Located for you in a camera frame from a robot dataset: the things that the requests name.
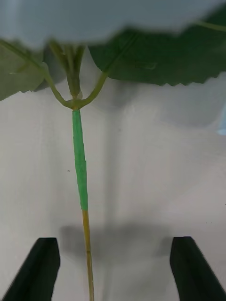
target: green tape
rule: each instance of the green tape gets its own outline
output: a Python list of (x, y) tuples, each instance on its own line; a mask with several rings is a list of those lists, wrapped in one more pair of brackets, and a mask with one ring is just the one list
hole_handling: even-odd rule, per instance
[(81, 114), (79, 110), (72, 112), (73, 122), (73, 143), (74, 143), (74, 162), (77, 174), (77, 183), (79, 188), (80, 204), (82, 210), (88, 210), (87, 193), (87, 171), (82, 136)]

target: white wall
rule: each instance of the white wall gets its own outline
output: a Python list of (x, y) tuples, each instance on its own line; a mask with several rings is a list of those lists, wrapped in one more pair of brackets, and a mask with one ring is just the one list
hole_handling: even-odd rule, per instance
[[(96, 74), (87, 55), (84, 95)], [(108, 80), (82, 109), (96, 300), (178, 300), (169, 250), (183, 235), (226, 289), (226, 137), (216, 134), (225, 83)], [(71, 122), (49, 89), (0, 103), (0, 296), (34, 241), (56, 236), (53, 300), (88, 300)]]

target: yellow stem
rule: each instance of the yellow stem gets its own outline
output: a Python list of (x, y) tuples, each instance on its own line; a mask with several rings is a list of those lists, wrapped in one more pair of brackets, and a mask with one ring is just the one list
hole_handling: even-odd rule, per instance
[(82, 219), (83, 219), (83, 229), (84, 229), (84, 236), (85, 236), (86, 261), (87, 261), (88, 281), (89, 281), (89, 301), (94, 301), (93, 268), (92, 268), (92, 256), (91, 256), (91, 245), (90, 245), (88, 210), (82, 210)]

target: light blue object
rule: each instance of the light blue object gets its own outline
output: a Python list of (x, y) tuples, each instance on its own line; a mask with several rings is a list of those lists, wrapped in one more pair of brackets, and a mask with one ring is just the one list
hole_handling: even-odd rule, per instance
[(180, 32), (225, 0), (0, 0), (0, 38), (96, 42), (127, 25)]
[(219, 125), (218, 134), (226, 136), (226, 105), (222, 111), (222, 119)]

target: leaf stem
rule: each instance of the leaf stem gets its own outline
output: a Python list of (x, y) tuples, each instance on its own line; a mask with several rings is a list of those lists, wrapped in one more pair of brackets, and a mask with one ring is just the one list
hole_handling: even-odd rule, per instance
[(56, 43), (55, 41), (51, 41), (49, 43), (49, 48), (51, 49), (52, 53), (54, 54), (55, 58), (58, 60), (58, 62), (62, 65), (64, 70), (68, 71), (68, 62), (65, 54), (63, 53), (63, 50), (61, 46)]
[(0, 45), (2, 45), (3, 47), (7, 48), (8, 50), (12, 51), (13, 53), (15, 53), (16, 55), (18, 55), (19, 57), (21, 57), (22, 59), (24, 59), (26, 62), (29, 62), (30, 64), (32, 64), (34, 67), (36, 67), (43, 75), (44, 79), (48, 82), (50, 89), (52, 90), (54, 96), (56, 97), (56, 99), (64, 106), (67, 108), (72, 108), (72, 101), (66, 101), (61, 94), (59, 93), (59, 91), (56, 89), (55, 84), (51, 78), (51, 75), (49, 74), (49, 71), (47, 71), (42, 64), (40, 64), (39, 62), (37, 62), (34, 58), (32, 58), (31, 56), (28, 56), (27, 54), (25, 54), (24, 52), (22, 52), (21, 50), (19, 50), (18, 48), (16, 48), (15, 46), (13, 46), (10, 43), (7, 43), (6, 41), (0, 40)]
[(69, 72), (74, 73), (74, 50), (72, 45), (65, 45), (65, 54), (68, 61)]
[(138, 32), (136, 33), (133, 33), (131, 35), (131, 37), (127, 40), (127, 42), (125, 43), (124, 47), (122, 48), (121, 52), (118, 53), (111, 61), (110, 63), (105, 67), (104, 71), (101, 73), (98, 81), (97, 81), (97, 84), (95, 86), (95, 88), (93, 89), (93, 91), (90, 93), (90, 95), (85, 98), (85, 99), (78, 99), (78, 100), (75, 100), (74, 101), (74, 108), (77, 108), (77, 109), (81, 109), (83, 108), (85, 105), (91, 103), (97, 96), (98, 94), (100, 93), (107, 77), (108, 77), (108, 74), (109, 72), (111, 71), (112, 67), (114, 66), (114, 64), (116, 63), (116, 61), (118, 59), (120, 59), (120, 57), (125, 54), (129, 48), (133, 45), (133, 43), (137, 40), (137, 38), (139, 37), (139, 34)]
[(195, 24), (199, 25), (199, 26), (202, 26), (202, 27), (212, 29), (212, 30), (216, 30), (218, 32), (226, 32), (226, 26), (212, 24), (212, 23), (203, 22), (203, 21), (195, 22)]
[(85, 99), (75, 100), (74, 106), (78, 109), (81, 109), (85, 105), (91, 103), (97, 97), (97, 95), (100, 93), (100, 91), (101, 91), (101, 89), (102, 89), (102, 87), (103, 87), (103, 85), (104, 85), (104, 83), (107, 79), (107, 76), (108, 76), (108, 73), (102, 72), (99, 79), (98, 79), (98, 81), (97, 81), (97, 84), (96, 84), (95, 88), (90, 93), (90, 95)]
[(80, 73), (81, 62), (82, 62), (84, 51), (85, 51), (85, 46), (78, 46), (74, 57), (74, 68), (78, 72), (78, 74)]

